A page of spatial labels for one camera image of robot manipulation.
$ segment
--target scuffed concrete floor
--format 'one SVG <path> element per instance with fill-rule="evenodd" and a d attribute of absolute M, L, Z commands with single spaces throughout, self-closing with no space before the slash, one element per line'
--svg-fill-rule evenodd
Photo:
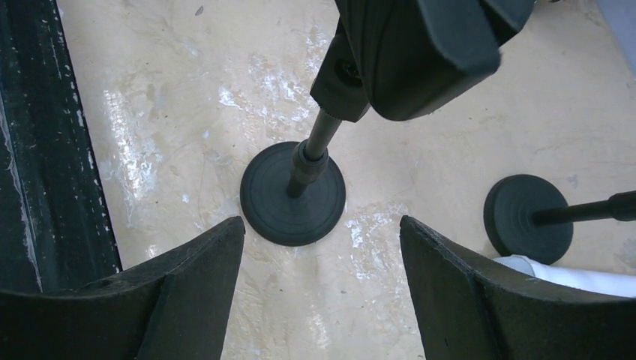
<path fill-rule="evenodd" d="M 126 267 L 240 215 L 250 159 L 308 135 L 331 0 L 58 4 Z M 433 115 L 340 129 L 348 202 L 327 238 L 294 249 L 247 230 L 225 359 L 421 359 L 401 215 L 493 257 L 482 206 L 504 176 L 542 176 L 570 203 L 635 189 L 636 81 L 593 2 L 540 2 L 502 52 Z M 559 265 L 636 274 L 635 234 L 577 224 Z"/>

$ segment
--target round weighted base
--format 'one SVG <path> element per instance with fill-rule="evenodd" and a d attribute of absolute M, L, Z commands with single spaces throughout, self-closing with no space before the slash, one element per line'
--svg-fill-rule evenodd
<path fill-rule="evenodd" d="M 525 255 L 550 265 L 570 247 L 574 227 L 572 223 L 537 226 L 532 213 L 567 205 L 559 190 L 542 178 L 533 175 L 504 178 L 486 197 L 486 233 L 502 256 Z"/>
<path fill-rule="evenodd" d="M 297 144 L 282 142 L 261 151 L 241 180 L 241 207 L 247 222 L 279 245 L 302 246 L 326 236 L 340 220 L 346 199 L 342 173 L 332 160 L 299 198 L 287 195 Z"/>

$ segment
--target black metal pole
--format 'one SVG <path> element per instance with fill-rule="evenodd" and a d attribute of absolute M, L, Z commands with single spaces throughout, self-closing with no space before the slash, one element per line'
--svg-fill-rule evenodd
<path fill-rule="evenodd" d="M 554 225 L 611 218 L 610 205 L 607 200 L 589 204 L 573 205 L 567 208 L 552 208 L 532 214 L 532 221 L 537 225 Z"/>
<path fill-rule="evenodd" d="M 320 109 L 309 134 L 304 156 L 310 161 L 318 161 L 325 153 L 340 124 L 342 120 L 332 118 L 325 110 Z"/>
<path fill-rule="evenodd" d="M 536 225 L 554 225 L 614 218 L 636 220 L 636 191 L 617 193 L 605 201 L 590 202 L 565 208 L 552 208 L 532 214 Z"/>
<path fill-rule="evenodd" d="M 325 110 L 320 109 L 318 116 L 316 117 L 316 122 L 313 123 L 309 139 L 307 139 L 307 145 L 304 148 L 303 156 L 308 161 L 319 161 L 323 157 L 327 146 L 332 141 L 336 131 L 340 127 L 340 124 L 342 124 L 342 120 L 333 118 L 327 114 Z M 307 186 L 310 184 L 311 183 L 306 184 L 301 182 L 292 175 L 289 179 L 289 184 L 287 185 L 287 195 L 296 199 L 300 197 L 305 190 L 307 190 Z"/>

